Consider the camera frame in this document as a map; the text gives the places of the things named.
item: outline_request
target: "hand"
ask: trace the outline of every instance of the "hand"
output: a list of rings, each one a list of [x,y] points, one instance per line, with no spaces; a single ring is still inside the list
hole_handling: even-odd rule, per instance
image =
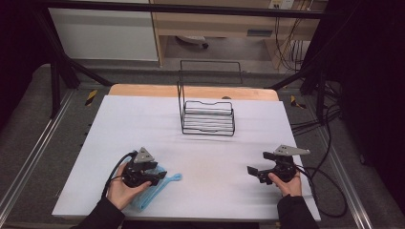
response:
[[[287,195],[291,195],[292,197],[302,196],[300,172],[297,171],[294,178],[288,183],[283,182],[273,173],[269,173],[268,177],[277,185],[283,197]]]
[[[136,195],[146,190],[152,182],[147,181],[135,188],[128,187],[122,181],[122,171],[126,163],[121,164],[117,170],[117,178],[111,180],[108,189],[107,199],[109,199],[119,210],[124,209]]]

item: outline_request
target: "dish rack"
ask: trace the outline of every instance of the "dish rack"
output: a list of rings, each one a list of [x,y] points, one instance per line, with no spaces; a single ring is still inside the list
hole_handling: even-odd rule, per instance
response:
[[[178,96],[181,117],[181,131],[185,135],[227,135],[235,134],[235,111],[229,101],[203,102],[200,100],[185,100],[185,85],[209,85],[213,82],[192,82],[184,80],[186,73],[213,73],[213,71],[185,71],[183,64],[190,63],[228,63],[236,64],[238,83],[242,83],[241,67],[239,62],[231,61],[196,61],[182,60],[179,71]]]

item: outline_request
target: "blue cloth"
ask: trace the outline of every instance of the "blue cloth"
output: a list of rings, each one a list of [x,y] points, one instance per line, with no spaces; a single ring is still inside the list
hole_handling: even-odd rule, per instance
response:
[[[155,169],[148,170],[145,172],[150,173],[150,174],[157,174],[157,173],[164,172],[164,171],[165,170],[158,165]],[[181,180],[181,178],[182,178],[181,174],[174,174],[172,177],[168,177],[166,175],[165,178],[163,178],[159,181],[158,185],[150,186],[143,193],[137,195],[134,198],[134,200],[131,202],[131,205],[136,206],[139,211],[143,211],[144,209],[146,209],[146,207],[149,205],[149,203],[152,202],[152,200],[155,198],[155,196],[157,196],[158,193],[160,193],[160,191],[163,190],[164,187],[166,187],[166,185],[170,181],[179,181],[179,180]]]

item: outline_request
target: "black cable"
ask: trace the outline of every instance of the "black cable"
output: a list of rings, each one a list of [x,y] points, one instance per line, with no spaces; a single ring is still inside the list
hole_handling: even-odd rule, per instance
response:
[[[326,84],[325,84],[325,87],[328,88],[332,94],[335,94],[336,97],[340,97],[340,93],[338,93],[338,92],[333,88],[333,86],[332,86],[331,84],[326,83]]]
[[[319,168],[324,164],[325,160],[328,157],[328,154],[330,152],[330,146],[331,146],[331,134],[330,134],[330,125],[329,125],[329,119],[328,119],[328,113],[330,112],[330,109],[337,106],[337,104],[333,104],[330,107],[328,107],[327,109],[327,115],[325,118],[325,125],[327,126],[327,131],[328,131],[328,136],[329,136],[329,140],[328,140],[328,148],[327,151],[325,152],[324,157],[322,158],[321,162],[318,164],[318,166],[316,167],[316,170],[313,172],[311,177],[314,177],[315,174],[318,172]]]
[[[299,46],[300,46],[300,43],[298,42],[298,49],[297,49],[297,53],[295,54],[295,59],[292,58],[292,61],[294,62],[294,69],[295,69],[296,73],[297,73],[297,58],[298,58]]]
[[[338,116],[340,116],[340,109],[334,110],[333,112],[330,113],[329,122],[333,121]],[[317,125],[315,128],[312,128],[312,129],[307,130],[307,131],[305,131],[303,133],[297,134],[300,131],[304,131],[307,128],[315,126],[315,125]],[[321,126],[322,126],[322,124],[319,121],[312,121],[312,122],[309,122],[309,123],[307,123],[305,125],[301,125],[301,126],[291,128],[291,130],[292,130],[292,133],[294,134],[294,136],[298,136],[298,135],[302,135],[304,133],[307,133],[309,131],[315,130],[316,128],[321,127]]]
[[[306,1],[302,1],[302,4],[301,4],[301,6],[299,7],[299,9],[298,10],[301,10],[303,7],[304,7],[304,4],[305,4],[305,2]],[[275,28],[274,28],[274,33],[275,33],[275,36],[276,36],[276,47],[277,47],[277,51],[278,51],[278,53],[279,53],[279,57],[280,57],[280,60],[281,60],[281,63],[283,64],[283,66],[287,69],[287,70],[291,70],[291,71],[295,71],[296,73],[297,73],[297,67],[296,67],[296,63],[295,63],[295,68],[292,68],[290,65],[289,65],[289,63],[287,62],[287,60],[286,60],[286,58],[284,57],[284,55],[283,55],[283,53],[281,52],[281,49],[280,49],[280,47],[282,46],[282,45],[284,45],[284,43],[285,42],[290,42],[290,40],[291,40],[291,38],[292,38],[292,35],[293,35],[293,33],[294,33],[294,31],[295,31],[295,29],[298,27],[298,25],[301,23],[301,18],[296,18],[295,19],[295,22],[294,22],[294,25],[292,26],[292,28],[291,28],[291,31],[289,32],[289,35],[288,35],[288,37],[286,38],[286,40],[280,45],[280,43],[279,43],[279,40],[278,40],[278,31],[279,31],[279,28],[280,28],[280,18],[279,17],[276,17],[275,18]],[[294,46],[293,46],[293,48],[292,48],[292,51],[290,52],[290,59],[293,61],[294,60],[294,57],[293,57],[293,53],[294,53],[294,47],[295,47],[295,43],[296,43],[296,41],[294,41]]]
[[[303,46],[304,46],[304,41],[301,41],[301,49],[300,49],[300,64],[304,63],[304,59],[303,59]]]
[[[295,165],[295,169],[298,170],[301,174],[305,175],[305,177],[307,177],[308,182],[309,182],[309,188],[310,188],[310,191],[312,192],[313,199],[315,200],[316,205],[318,205],[317,204],[318,196],[316,195],[315,183],[313,183],[313,180],[310,177],[309,171],[307,170],[306,167],[303,167],[301,165]]]
[[[293,53],[295,52],[295,45],[296,45],[296,41],[294,41],[294,43],[292,43],[292,48],[291,48],[291,51],[289,52],[289,58],[291,60],[294,60]]]
[[[102,194],[101,194],[101,197],[102,197],[102,198],[107,195],[107,190],[108,190],[108,187],[110,187],[111,180],[117,178],[117,177],[114,177],[114,178],[112,178],[112,177],[113,177],[114,173],[116,172],[118,166],[122,163],[122,161],[123,161],[126,157],[128,157],[128,156],[134,156],[135,154],[136,154],[136,153],[129,153],[129,154],[123,156],[122,159],[119,160],[119,162],[117,163],[116,167],[114,167],[113,171],[111,172],[110,176],[108,177],[107,181],[105,182],[104,189],[103,189]]]
[[[336,109],[336,110],[331,111],[330,113],[339,113],[339,112],[340,112],[340,109]],[[298,127],[291,128],[291,130],[295,130],[295,129],[298,129],[299,126],[301,126],[301,125],[310,124],[310,123],[315,123],[315,124],[317,124],[317,123],[320,123],[320,122],[319,122],[319,120],[314,119],[314,120],[312,120],[312,121],[299,122],[299,123],[291,123],[291,124],[289,124],[289,125],[290,125],[290,126],[298,126]]]
[[[325,216],[330,217],[330,218],[342,218],[343,216],[345,216],[346,213],[348,212],[349,205],[348,205],[348,200],[347,200],[345,194],[343,193],[342,188],[340,188],[340,186],[339,186],[327,173],[325,173],[324,171],[320,170],[319,168],[305,167],[305,169],[306,169],[306,170],[310,169],[310,170],[313,170],[314,172],[315,172],[315,171],[316,171],[316,172],[319,172],[319,174],[323,175],[326,179],[328,179],[328,180],[333,184],[333,186],[335,186],[335,187],[337,188],[337,190],[339,191],[339,193],[342,195],[342,198],[343,198],[343,201],[344,201],[344,209],[343,209],[342,213],[337,214],[337,215],[333,215],[333,214],[327,213],[327,212],[325,212],[324,210],[322,210],[321,208],[319,208],[318,199],[317,199],[317,198],[314,198],[314,199],[315,199],[315,202],[316,202],[316,205],[318,205],[318,210],[319,210],[319,212],[322,213],[322,214],[324,214]]]

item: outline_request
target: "white tabletop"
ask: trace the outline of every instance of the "white tabletop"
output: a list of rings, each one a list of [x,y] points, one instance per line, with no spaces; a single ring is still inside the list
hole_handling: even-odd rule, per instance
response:
[[[183,179],[169,183],[142,212],[129,205],[123,211],[127,219],[277,219],[280,191],[259,183],[246,166],[273,168],[274,162],[263,159],[263,151],[273,152],[281,144],[296,146],[283,103],[230,101],[235,135],[206,136],[181,133],[176,97],[105,96],[53,215],[66,219],[89,215],[117,162],[145,147],[168,176],[181,173]],[[302,164],[299,156],[294,162]],[[320,220],[308,181],[304,176],[302,181],[306,203]]]

